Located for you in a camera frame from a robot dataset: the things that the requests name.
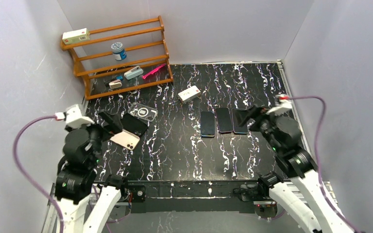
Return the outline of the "purple phone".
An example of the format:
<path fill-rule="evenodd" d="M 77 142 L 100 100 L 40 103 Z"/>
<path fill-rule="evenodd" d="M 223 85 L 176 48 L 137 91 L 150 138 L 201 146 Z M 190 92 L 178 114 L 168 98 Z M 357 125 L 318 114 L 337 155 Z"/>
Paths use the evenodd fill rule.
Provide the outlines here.
<path fill-rule="evenodd" d="M 228 108 L 216 108 L 215 115 L 220 133 L 231 133 L 233 131 L 232 119 Z"/>

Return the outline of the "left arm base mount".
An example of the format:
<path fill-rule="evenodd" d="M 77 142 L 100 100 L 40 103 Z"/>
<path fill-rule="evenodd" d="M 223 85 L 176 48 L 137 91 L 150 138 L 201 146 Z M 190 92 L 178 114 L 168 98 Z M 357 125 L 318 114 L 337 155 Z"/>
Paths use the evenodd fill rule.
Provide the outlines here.
<path fill-rule="evenodd" d="M 123 189 L 121 197 L 112 209 L 107 223 L 118 223 L 131 214 L 135 203 L 144 203 L 146 200 L 146 187 L 144 185 L 129 184 Z M 118 217 L 116 211 L 121 208 L 124 212 L 122 217 Z"/>

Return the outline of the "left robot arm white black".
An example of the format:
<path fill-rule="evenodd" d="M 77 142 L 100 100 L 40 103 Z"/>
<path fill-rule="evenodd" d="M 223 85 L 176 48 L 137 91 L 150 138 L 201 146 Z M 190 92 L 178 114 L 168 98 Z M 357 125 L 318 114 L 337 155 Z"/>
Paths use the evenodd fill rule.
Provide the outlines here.
<path fill-rule="evenodd" d="M 97 176 L 103 142 L 122 132 L 120 117 L 104 111 L 100 117 L 105 126 L 71 108 L 58 114 L 66 122 L 67 135 L 63 146 L 64 156 L 58 165 L 55 183 L 60 233 L 100 233 L 106 225 L 116 203 L 125 191 L 124 178 L 110 175 L 101 187 L 100 195 L 88 217 L 86 208 Z"/>

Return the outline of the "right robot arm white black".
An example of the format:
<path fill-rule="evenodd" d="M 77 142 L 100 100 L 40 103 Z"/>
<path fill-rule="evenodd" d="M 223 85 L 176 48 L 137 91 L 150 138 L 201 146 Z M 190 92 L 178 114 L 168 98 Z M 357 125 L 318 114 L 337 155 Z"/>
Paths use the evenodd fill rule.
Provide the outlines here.
<path fill-rule="evenodd" d="M 300 145 L 302 132 L 298 122 L 256 106 L 243 110 L 237 122 L 246 126 L 250 119 L 254 120 L 250 131 L 261 133 L 274 149 L 279 168 L 303 198 L 297 197 L 274 172 L 258 178 L 258 193 L 278 202 L 306 233 L 355 233 L 328 197 L 328 190 L 319 178 L 317 163 Z"/>

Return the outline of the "clear phone case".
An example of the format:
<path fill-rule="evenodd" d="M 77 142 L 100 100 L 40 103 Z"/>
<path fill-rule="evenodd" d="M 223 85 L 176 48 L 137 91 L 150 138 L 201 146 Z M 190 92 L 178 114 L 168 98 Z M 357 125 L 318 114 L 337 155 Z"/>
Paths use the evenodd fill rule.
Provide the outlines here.
<path fill-rule="evenodd" d="M 138 102 L 132 103 L 128 113 L 133 117 L 137 117 L 148 122 L 154 121 L 158 115 L 158 111 L 156 109 Z"/>

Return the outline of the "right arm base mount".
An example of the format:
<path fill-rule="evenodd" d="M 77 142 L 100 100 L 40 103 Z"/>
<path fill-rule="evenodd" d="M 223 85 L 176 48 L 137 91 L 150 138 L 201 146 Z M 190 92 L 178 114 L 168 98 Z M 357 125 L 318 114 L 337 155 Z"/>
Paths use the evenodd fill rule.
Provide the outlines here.
<path fill-rule="evenodd" d="M 278 215 L 277 202 L 270 198 L 259 184 L 242 184 L 232 193 L 242 202 L 251 202 L 259 219 L 271 221 Z"/>

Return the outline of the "beige white phone case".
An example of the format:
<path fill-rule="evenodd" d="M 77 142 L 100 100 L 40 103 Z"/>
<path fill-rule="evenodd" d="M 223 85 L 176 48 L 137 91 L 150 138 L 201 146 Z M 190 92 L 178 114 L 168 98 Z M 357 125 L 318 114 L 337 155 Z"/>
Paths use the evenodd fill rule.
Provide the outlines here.
<path fill-rule="evenodd" d="M 110 138 L 110 141 L 128 149 L 134 150 L 138 145 L 140 138 L 126 130 L 122 130 L 120 133 L 115 134 Z"/>

